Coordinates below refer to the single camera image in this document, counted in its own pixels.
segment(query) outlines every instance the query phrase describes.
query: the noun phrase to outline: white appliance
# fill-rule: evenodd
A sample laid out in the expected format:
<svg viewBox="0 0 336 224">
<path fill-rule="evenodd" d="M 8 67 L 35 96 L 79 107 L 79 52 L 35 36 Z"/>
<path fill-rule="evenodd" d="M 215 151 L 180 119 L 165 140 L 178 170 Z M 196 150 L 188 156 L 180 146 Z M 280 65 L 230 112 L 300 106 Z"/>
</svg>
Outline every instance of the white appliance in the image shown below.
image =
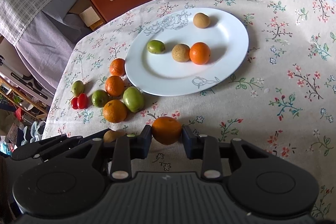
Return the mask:
<svg viewBox="0 0 336 224">
<path fill-rule="evenodd" d="M 0 73 L 31 96 L 51 106 L 54 95 L 34 79 L 15 47 L 5 38 L 0 39 Z"/>
</svg>

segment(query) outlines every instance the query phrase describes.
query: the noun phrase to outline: plate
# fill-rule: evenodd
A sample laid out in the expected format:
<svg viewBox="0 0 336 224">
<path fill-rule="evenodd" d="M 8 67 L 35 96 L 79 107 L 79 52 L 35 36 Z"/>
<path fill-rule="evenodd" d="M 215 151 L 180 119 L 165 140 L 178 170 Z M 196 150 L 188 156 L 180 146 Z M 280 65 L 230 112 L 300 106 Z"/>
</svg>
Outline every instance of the plate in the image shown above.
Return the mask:
<svg viewBox="0 0 336 224">
<path fill-rule="evenodd" d="M 193 24 L 194 15 L 211 19 L 206 29 Z M 147 43 L 160 40 L 163 54 L 151 54 Z M 178 63 L 171 51 L 176 44 L 191 47 L 204 42 L 211 49 L 206 65 Z M 131 44 L 125 59 L 130 82 L 142 91 L 159 96 L 179 96 L 209 89 L 229 77 L 243 62 L 249 45 L 245 26 L 235 16 L 213 8 L 191 8 L 168 14 L 145 25 Z"/>
</svg>

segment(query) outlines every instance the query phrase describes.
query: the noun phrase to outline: cardboard box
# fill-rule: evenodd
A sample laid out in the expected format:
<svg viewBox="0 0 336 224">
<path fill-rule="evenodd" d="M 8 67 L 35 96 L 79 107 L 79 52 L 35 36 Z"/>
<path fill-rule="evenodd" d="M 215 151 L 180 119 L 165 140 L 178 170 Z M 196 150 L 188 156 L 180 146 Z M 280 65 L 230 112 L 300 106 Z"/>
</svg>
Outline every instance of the cardboard box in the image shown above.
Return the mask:
<svg viewBox="0 0 336 224">
<path fill-rule="evenodd" d="M 92 31 L 105 24 L 105 21 L 98 16 L 91 6 L 90 0 L 77 0 L 69 10 L 69 13 L 79 15 L 85 25 L 90 27 Z"/>
</svg>

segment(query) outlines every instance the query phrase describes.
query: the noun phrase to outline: red cherry tomato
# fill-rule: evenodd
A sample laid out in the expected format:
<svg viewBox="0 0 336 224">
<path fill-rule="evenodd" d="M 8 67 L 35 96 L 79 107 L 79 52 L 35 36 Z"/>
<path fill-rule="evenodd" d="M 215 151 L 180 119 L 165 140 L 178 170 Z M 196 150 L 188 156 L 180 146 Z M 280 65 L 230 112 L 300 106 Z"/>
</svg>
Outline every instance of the red cherry tomato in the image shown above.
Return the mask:
<svg viewBox="0 0 336 224">
<path fill-rule="evenodd" d="M 86 94 L 82 93 L 77 98 L 77 106 L 79 109 L 85 109 L 88 106 L 88 99 Z"/>
<path fill-rule="evenodd" d="M 78 109 L 78 106 L 77 106 L 77 97 L 74 97 L 72 100 L 71 100 L 71 107 L 73 109 Z"/>
</svg>

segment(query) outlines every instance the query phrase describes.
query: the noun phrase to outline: screw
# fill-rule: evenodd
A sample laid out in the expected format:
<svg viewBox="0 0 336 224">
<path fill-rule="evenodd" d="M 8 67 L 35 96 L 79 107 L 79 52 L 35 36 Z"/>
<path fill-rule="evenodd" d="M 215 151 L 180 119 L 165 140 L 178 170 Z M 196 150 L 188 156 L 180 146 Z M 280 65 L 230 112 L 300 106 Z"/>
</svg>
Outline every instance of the screw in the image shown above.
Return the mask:
<svg viewBox="0 0 336 224">
<path fill-rule="evenodd" d="M 115 171 L 112 173 L 112 178 L 114 179 L 125 179 L 128 177 L 128 173 L 126 171 Z"/>
<path fill-rule="evenodd" d="M 207 179 L 217 179 L 221 176 L 221 173 L 217 170 L 207 170 L 203 174 Z"/>
</svg>

